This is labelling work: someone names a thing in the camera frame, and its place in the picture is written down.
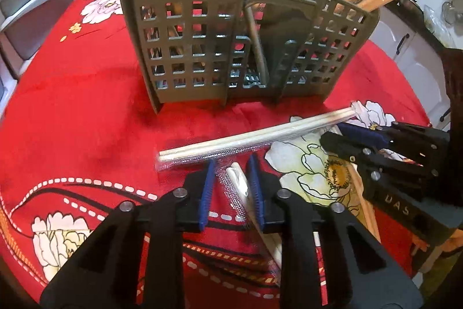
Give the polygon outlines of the grey plastic utensil caddy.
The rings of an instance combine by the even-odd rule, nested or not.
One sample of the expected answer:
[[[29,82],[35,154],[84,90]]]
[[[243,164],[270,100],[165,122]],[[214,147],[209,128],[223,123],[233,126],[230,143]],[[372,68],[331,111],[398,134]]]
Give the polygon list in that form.
[[[344,0],[120,0],[154,111],[330,95],[379,20]]]

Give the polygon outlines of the white chopsticks pair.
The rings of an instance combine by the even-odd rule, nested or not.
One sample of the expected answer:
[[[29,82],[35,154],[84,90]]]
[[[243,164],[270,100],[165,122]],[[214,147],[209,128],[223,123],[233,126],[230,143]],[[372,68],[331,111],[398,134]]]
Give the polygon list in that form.
[[[209,159],[255,151],[275,141],[291,140],[315,130],[330,128],[353,118],[354,115],[354,109],[346,107],[282,125],[160,151],[156,156],[155,167],[161,171],[176,165],[190,165]]]

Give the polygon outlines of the white base cabinets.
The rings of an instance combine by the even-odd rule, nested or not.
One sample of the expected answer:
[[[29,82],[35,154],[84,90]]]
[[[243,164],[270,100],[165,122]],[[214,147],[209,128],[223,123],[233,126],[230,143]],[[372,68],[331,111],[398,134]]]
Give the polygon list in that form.
[[[386,7],[370,40],[391,58],[409,82],[432,127],[448,131],[450,100],[440,56],[417,31]]]

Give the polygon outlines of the red floral tablecloth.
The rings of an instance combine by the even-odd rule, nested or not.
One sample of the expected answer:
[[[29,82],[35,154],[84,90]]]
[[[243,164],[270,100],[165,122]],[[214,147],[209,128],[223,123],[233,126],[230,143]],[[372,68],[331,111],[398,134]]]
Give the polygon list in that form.
[[[407,79],[373,42],[357,52],[326,101],[310,97],[172,103],[155,114],[119,0],[75,0],[23,74],[1,120],[1,258],[34,301],[118,203],[154,201],[187,170],[157,173],[158,151],[293,122],[359,101],[360,120],[429,125]],[[348,171],[312,142],[259,153],[282,186],[340,201],[362,222]],[[268,262],[219,183],[207,228],[185,234],[190,308],[279,308]]]

